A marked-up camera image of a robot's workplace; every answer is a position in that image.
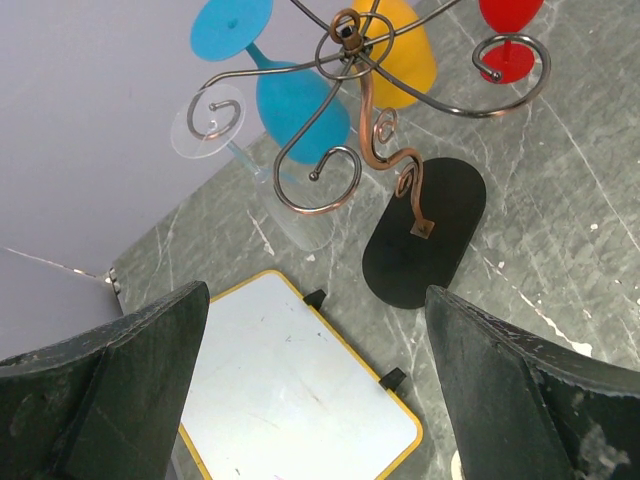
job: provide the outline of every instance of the marble surface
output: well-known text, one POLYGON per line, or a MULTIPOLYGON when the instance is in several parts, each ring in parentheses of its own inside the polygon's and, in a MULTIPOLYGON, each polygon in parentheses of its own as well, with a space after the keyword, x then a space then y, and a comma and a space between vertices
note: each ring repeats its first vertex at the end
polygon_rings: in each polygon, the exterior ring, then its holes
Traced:
MULTIPOLYGON (((485 179, 487 208, 451 285, 454 293, 560 345, 635 370, 640 370, 639 5, 547 1, 525 30, 542 40, 553 58, 542 96, 493 120, 453 118, 414 105, 400 112, 391 145, 413 145, 425 158, 461 158, 485 179)), ((423 1, 417 10, 435 6, 423 1)), ((463 1, 428 31, 439 64, 431 92, 437 98, 489 106, 526 88, 527 81, 489 85, 471 65, 473 47, 492 34, 477 2, 463 1)), ((341 92, 354 118, 356 92, 355 83, 341 92)), ((262 138, 249 153, 266 166, 277 148, 262 138)), ((337 188, 348 181, 348 169, 329 173, 319 183, 337 188)), ((215 294, 268 268, 281 270, 303 292, 324 288, 325 316, 365 360, 379 373, 399 366, 409 376, 400 394, 423 422, 425 439, 391 478, 448 479, 455 441, 424 313, 386 306, 369 292, 361 273, 362 252, 393 184, 394 172, 365 169, 359 191, 337 212, 333 242, 309 255, 296 250, 267 217, 252 193, 251 177, 232 163, 115 268, 129 311, 192 279, 207 281, 215 294)))

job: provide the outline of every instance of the red wine glass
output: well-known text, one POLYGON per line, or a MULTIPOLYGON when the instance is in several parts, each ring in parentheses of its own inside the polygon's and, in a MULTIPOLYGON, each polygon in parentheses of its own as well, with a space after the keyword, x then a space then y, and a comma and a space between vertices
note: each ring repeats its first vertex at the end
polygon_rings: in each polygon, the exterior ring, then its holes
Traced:
MULTIPOLYGON (((544 0, 479 0, 482 16, 496 32, 517 33, 533 20, 544 0)), ((533 70, 531 49, 510 40, 490 50, 482 59, 489 67, 502 72, 499 83, 522 80, 533 70)))

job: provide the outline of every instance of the metal wire stand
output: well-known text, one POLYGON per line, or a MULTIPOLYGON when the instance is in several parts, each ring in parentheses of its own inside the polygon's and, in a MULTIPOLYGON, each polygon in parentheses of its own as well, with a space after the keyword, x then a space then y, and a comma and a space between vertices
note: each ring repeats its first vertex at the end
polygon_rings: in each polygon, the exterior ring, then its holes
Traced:
MULTIPOLYGON (((453 7, 461 0, 450 0, 449 2, 441 5, 428 15, 419 18, 413 23, 410 23, 402 28, 394 29, 391 21, 385 16, 377 13, 380 0, 373 2, 371 11, 358 13, 353 9, 347 8, 339 11, 333 18, 331 24, 326 24, 320 18, 318 18, 311 10, 309 10, 300 0, 291 0, 307 17, 315 22, 322 30, 324 34, 320 38, 315 50, 314 59, 310 62, 295 65, 285 68, 272 68, 272 69, 257 69, 257 70, 241 70, 235 72, 226 72, 220 75, 216 75, 209 79, 198 93, 194 96, 191 105, 189 107, 189 114, 187 116, 188 126, 191 133, 198 139, 210 140, 217 138, 223 133, 227 132, 233 127, 234 120, 237 121, 238 116, 235 115, 230 124, 221 127, 219 131, 214 133, 202 134, 196 130, 193 125, 193 111, 198 103, 198 100, 204 93, 204 90, 217 82, 234 77, 246 77, 252 75, 277 75, 282 73, 294 72, 315 67, 321 75, 330 81, 333 81, 333 86, 329 92, 327 98, 318 107, 316 112, 307 120, 302 128, 291 138, 291 140, 282 148, 280 153, 276 156, 273 166, 273 181, 274 188, 277 197, 282 203, 284 203, 290 209, 304 215, 318 215, 330 212, 343 205, 356 191, 360 178, 362 175, 362 160, 358 153, 349 146, 336 145, 329 149, 315 168, 309 173, 309 180, 316 182, 320 179, 320 175, 331 157, 335 154, 341 153, 347 156, 347 158, 353 164, 353 176, 347 189, 338 198, 325 205, 320 206, 304 206, 298 205, 291 201, 282 189, 280 183, 280 168, 282 162, 298 142, 298 140, 311 128, 314 122, 322 115, 326 110, 330 102, 338 93, 341 85, 349 80, 358 79, 361 87, 361 108, 359 119, 359 144, 362 153, 362 158, 366 164, 374 170, 382 171, 393 168, 405 159, 410 159, 411 162, 402 170, 396 187, 395 195, 400 198, 411 191, 410 201, 413 215, 415 216, 415 223, 411 229, 411 233, 422 238, 429 238, 432 230, 435 227, 434 222, 425 219, 422 215, 422 208, 420 203, 422 181, 423 181, 423 161, 422 157, 417 150, 411 147, 401 148, 390 156, 382 156, 376 150, 376 142, 379 144, 387 143, 397 127, 398 115, 395 109, 384 109, 373 121, 373 79, 372 72, 377 72, 386 80, 388 80, 394 86, 412 95, 416 99, 426 103, 430 107, 435 108, 444 113, 456 115, 466 118, 490 118, 507 114, 523 105, 531 102, 544 88, 549 79, 551 71, 551 57, 549 52, 538 40, 528 35, 519 33, 500 34, 494 35, 484 41, 482 41, 473 50, 472 62, 473 65, 482 73, 488 76, 493 82, 500 82, 502 79, 502 73, 494 70, 486 65, 482 60, 482 54, 484 51, 498 43, 511 41, 514 43, 520 43, 532 48, 540 58, 542 64, 542 70, 540 76, 535 85, 518 100, 509 103, 507 105, 486 110, 473 110, 446 103, 440 102, 432 98, 431 96, 419 92, 402 82, 398 78, 387 72, 382 66, 382 62, 391 52, 394 40, 400 35, 403 35, 411 30, 418 28, 427 22, 442 15, 449 8, 453 7), (378 19, 387 26, 387 33, 375 38, 368 38, 366 36, 367 29, 373 19, 378 19), (321 51, 324 44, 328 39, 331 39, 335 43, 341 46, 338 53, 321 57, 321 51), (386 42, 386 48, 383 54, 377 60, 373 60, 370 57, 372 48, 374 45, 386 42), (327 70, 326 65, 331 62, 341 62, 342 68, 338 74, 331 73, 327 70)), ((211 105, 210 108, 215 110, 216 108, 223 108, 232 106, 231 102, 222 102, 221 104, 211 105)))

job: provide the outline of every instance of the white surface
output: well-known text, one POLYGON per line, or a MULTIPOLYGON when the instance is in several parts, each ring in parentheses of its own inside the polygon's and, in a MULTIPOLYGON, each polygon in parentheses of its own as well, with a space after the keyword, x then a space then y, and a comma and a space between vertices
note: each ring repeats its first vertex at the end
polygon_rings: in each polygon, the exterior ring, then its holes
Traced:
POLYGON ((451 479, 452 480, 464 480, 464 474, 462 473, 462 463, 460 462, 460 452, 456 450, 451 457, 451 479))
POLYGON ((182 424, 214 480, 371 480, 419 435, 275 273, 211 304, 182 424))

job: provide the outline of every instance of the black clip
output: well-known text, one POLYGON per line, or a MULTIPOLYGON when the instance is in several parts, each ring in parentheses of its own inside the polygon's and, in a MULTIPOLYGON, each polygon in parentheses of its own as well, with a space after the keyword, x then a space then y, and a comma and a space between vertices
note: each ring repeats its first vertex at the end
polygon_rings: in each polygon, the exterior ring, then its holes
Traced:
POLYGON ((322 307, 322 302, 324 302, 325 298, 327 298, 327 294, 324 293, 324 290, 319 289, 315 292, 311 292, 309 295, 305 295, 302 301, 320 311, 320 307, 322 307))
POLYGON ((405 378, 407 378, 407 375, 396 367, 382 377, 378 383, 385 390, 395 392, 405 378))

